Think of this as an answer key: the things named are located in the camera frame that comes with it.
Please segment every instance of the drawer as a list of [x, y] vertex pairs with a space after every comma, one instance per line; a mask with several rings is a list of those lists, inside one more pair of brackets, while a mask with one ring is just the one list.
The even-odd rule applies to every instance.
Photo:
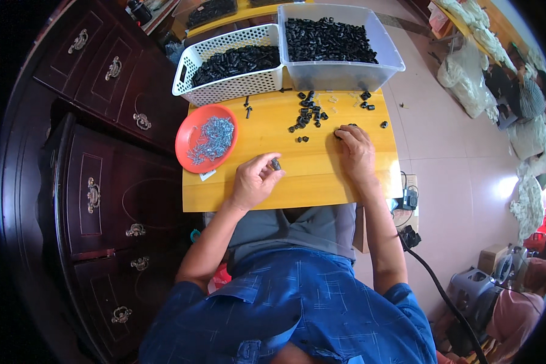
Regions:
[[182, 169], [171, 159], [76, 125], [66, 166], [66, 238], [73, 260], [138, 245], [189, 241]]
[[185, 252], [118, 251], [74, 266], [96, 336], [114, 362], [139, 347], [174, 285]]
[[178, 128], [188, 112], [188, 101], [172, 95], [175, 72], [167, 59], [158, 59], [151, 52], [142, 53], [117, 119], [132, 133], [171, 153]]
[[116, 25], [84, 74], [75, 100], [106, 119], [116, 121], [141, 52], [138, 41]]
[[74, 97], [95, 53], [116, 24], [97, 2], [85, 2], [70, 10], [60, 34], [51, 41], [34, 77], [47, 86]]

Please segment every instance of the black hair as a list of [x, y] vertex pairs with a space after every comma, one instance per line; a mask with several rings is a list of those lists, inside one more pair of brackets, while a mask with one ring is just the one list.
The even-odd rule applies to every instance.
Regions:
[[540, 89], [542, 90], [542, 95], [544, 95], [544, 99], [546, 100], [546, 72], [539, 69], [538, 76], [542, 80], [542, 86]]

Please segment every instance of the person's left hand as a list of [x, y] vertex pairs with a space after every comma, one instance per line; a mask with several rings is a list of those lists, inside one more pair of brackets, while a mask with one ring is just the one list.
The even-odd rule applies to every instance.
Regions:
[[269, 197], [273, 187], [285, 176], [284, 170], [269, 168], [271, 160], [280, 156], [279, 153], [265, 153], [238, 166], [229, 199], [234, 208], [246, 213]]

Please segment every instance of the blue shirt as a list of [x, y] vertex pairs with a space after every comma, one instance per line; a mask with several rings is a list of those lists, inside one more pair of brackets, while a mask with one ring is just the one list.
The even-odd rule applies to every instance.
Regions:
[[177, 283], [140, 346], [146, 363], [269, 363], [291, 341], [327, 363], [436, 363], [429, 322], [408, 284], [384, 296], [350, 260], [306, 248], [262, 251], [206, 296]]

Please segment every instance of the ornate metal handle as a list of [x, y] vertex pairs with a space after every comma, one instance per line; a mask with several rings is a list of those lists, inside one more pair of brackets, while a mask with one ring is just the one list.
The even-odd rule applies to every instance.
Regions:
[[133, 114], [133, 120], [136, 121], [137, 127], [139, 127], [141, 130], [148, 130], [150, 127], [152, 127], [152, 123], [148, 120], [145, 113]]
[[131, 261], [131, 266], [135, 267], [138, 271], [146, 270], [150, 257], [142, 257]]
[[111, 77], [116, 78], [119, 76], [119, 72], [122, 70], [122, 62], [119, 61], [119, 57], [113, 57], [113, 61], [109, 65], [109, 71], [105, 74], [105, 80], [109, 81]]
[[67, 53], [72, 54], [73, 51], [78, 51], [81, 48], [83, 48], [87, 44], [87, 40], [89, 39], [89, 34], [87, 34], [87, 29], [83, 29], [81, 33], [79, 33], [79, 36], [75, 38], [73, 41], [73, 44], [71, 47], [69, 47], [69, 50]]
[[125, 306], [121, 306], [113, 310], [113, 317], [111, 318], [111, 322], [114, 324], [120, 323], [124, 324], [127, 322], [127, 319], [129, 318], [129, 315], [131, 315], [133, 311]]
[[142, 224], [131, 224], [129, 230], [126, 230], [127, 237], [142, 237], [146, 234], [146, 229]]
[[87, 211], [89, 211], [89, 214], [93, 214], [93, 209], [99, 207], [101, 193], [99, 192], [99, 185], [95, 183], [93, 177], [89, 177], [87, 187], [89, 189], [89, 192], [87, 193], [87, 198], [89, 199]]

